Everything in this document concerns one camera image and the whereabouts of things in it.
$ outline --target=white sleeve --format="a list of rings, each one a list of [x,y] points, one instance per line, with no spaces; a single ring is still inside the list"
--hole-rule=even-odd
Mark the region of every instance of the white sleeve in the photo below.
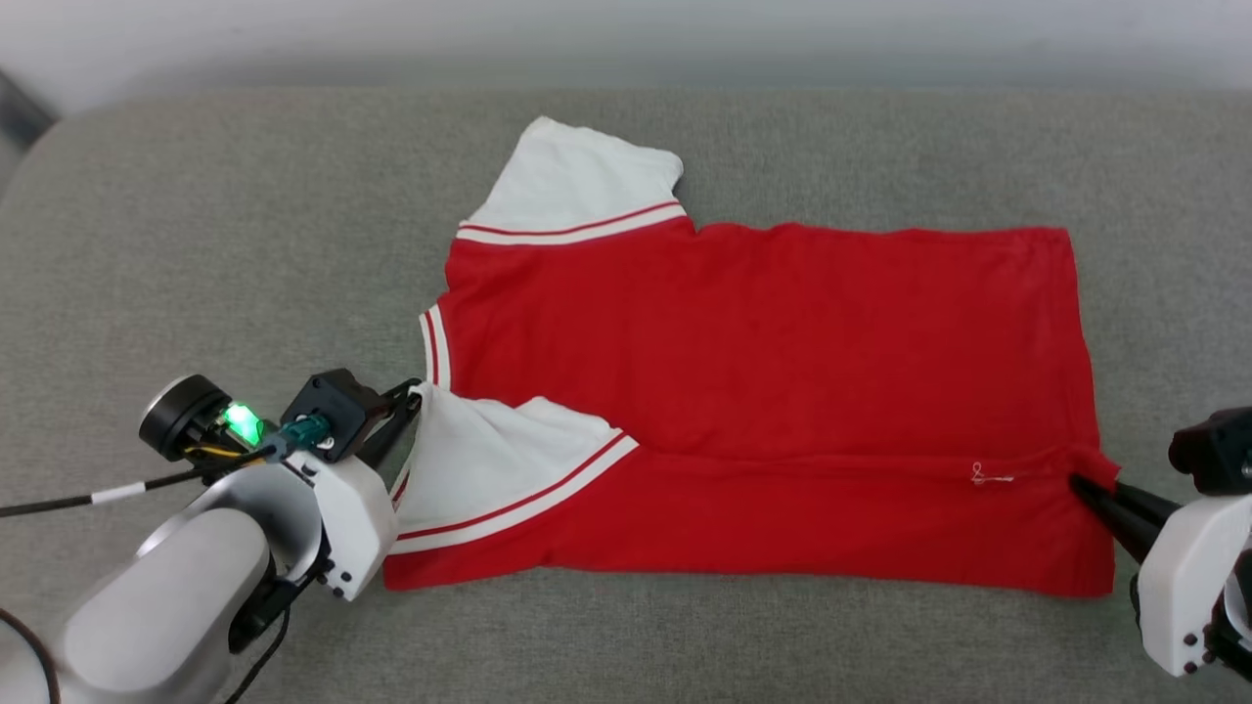
[[[682,160],[670,152],[540,118],[457,237],[558,244],[684,217],[674,198],[681,175]]]
[[[391,554],[458,545],[543,514],[637,443],[607,422],[532,398],[517,408],[424,382],[413,450],[392,489]]]

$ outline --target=striped trim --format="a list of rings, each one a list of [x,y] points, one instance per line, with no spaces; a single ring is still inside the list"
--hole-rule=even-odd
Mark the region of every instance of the striped trim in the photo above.
[[[687,212],[682,209],[681,203],[667,200],[626,213],[625,215],[568,229],[515,230],[463,222],[461,223],[461,229],[457,230],[457,239],[468,239],[485,244],[571,244],[620,234],[675,218],[685,218]]]
[[[608,467],[612,467],[622,457],[630,455],[636,447],[639,447],[639,443],[625,432],[617,433],[603,447],[552,486],[477,519],[401,534],[396,540],[396,545],[391,549],[391,555],[419,552],[422,550],[470,542],[533,519],[577,494],[596,477],[605,474]]]
[[[422,343],[426,346],[426,380],[451,391],[452,357],[448,355],[448,333],[443,328],[438,303],[422,313]]]
[[[404,497],[404,490],[408,489],[408,462],[404,462],[401,476],[396,480],[396,485],[392,487],[392,511],[399,510],[399,500]]]

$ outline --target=cable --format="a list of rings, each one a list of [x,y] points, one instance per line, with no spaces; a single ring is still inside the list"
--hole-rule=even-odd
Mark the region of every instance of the cable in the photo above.
[[[53,660],[53,654],[48,651],[48,646],[44,645],[43,640],[35,635],[35,631],[30,630],[26,624],[21,623],[18,616],[14,616],[9,611],[0,609],[0,621],[9,625],[26,645],[35,651],[35,658],[39,659],[39,666],[44,669],[44,679],[48,680],[48,703],[49,704],[61,704],[61,685],[56,681],[56,661]]]
[[[81,496],[68,496],[65,499],[54,499],[51,501],[36,501],[34,504],[19,504],[16,506],[4,506],[0,507],[0,519],[8,519],[11,516],[25,516],[28,514],[43,514],[45,511],[56,511],[59,509],[71,509],[74,506],[88,506],[93,504],[105,504],[108,501],[116,501],[118,499],[135,496],[145,491],[151,491],[153,489],[164,489],[174,484],[200,479],[208,475],[232,472],[240,467],[252,465],[257,460],[264,461],[264,457],[270,452],[273,452],[273,448],[265,447],[255,452],[248,452],[245,455],[239,455],[238,457],[232,457],[229,460],[222,460],[218,462],[207,462],[204,465],[195,466],[185,472],[179,472],[177,475],[169,475],[148,481],[136,481],[135,484],[115,486],[113,489],[96,491],[95,494],[84,494]]]
[[[290,623],[290,620],[292,620],[292,608],[288,606],[287,609],[283,610],[283,624],[278,626],[278,635],[274,636],[273,643],[269,644],[269,648],[267,648],[265,651],[260,654],[260,659],[258,659],[252,665],[252,669],[248,670],[247,675],[244,675],[243,680],[239,683],[239,686],[237,686],[235,690],[230,693],[230,696],[227,699],[225,704],[237,704],[239,701],[239,698],[243,696],[244,691],[248,691],[248,686],[252,685],[252,680],[257,679],[257,675],[260,674],[260,669],[265,666],[265,663],[268,663],[269,659],[274,656],[274,653],[278,650],[278,646],[283,644],[283,638],[287,636],[287,624]]]
[[[217,455],[218,457],[238,457],[242,452],[234,452],[227,450],[225,447],[218,447],[215,445],[193,445],[183,451],[183,455],[190,455],[192,452],[204,452],[207,455]]]

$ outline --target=gray fabric surface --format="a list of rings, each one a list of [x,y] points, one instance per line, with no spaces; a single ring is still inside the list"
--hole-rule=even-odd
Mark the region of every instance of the gray fabric surface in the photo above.
[[[9,184],[9,179],[13,178],[13,173],[18,169],[21,157],[23,154],[18,150],[18,145],[9,142],[8,137],[0,134],[0,195],[4,194],[5,185]]]
[[[1249,95],[230,93],[70,120],[11,183],[0,504],[170,471],[135,427],[182,373],[270,415],[327,367],[419,373],[454,225],[537,114],[676,152],[699,223],[1069,228],[1106,451],[1149,490],[1191,499],[1172,431],[1252,402]],[[0,604],[48,626],[194,491],[4,521]],[[1246,698],[1147,659],[1118,557],[1092,601],[543,570],[314,591],[248,700]]]

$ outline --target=clothing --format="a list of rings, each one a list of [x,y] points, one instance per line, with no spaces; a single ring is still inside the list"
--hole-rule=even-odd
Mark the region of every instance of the clothing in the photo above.
[[[422,316],[431,408],[495,400],[570,448],[432,463],[533,443],[423,420],[389,588],[548,565],[1109,591],[1112,539],[1068,489],[1117,467],[1064,230],[697,229],[681,172],[543,118],[522,135]]]

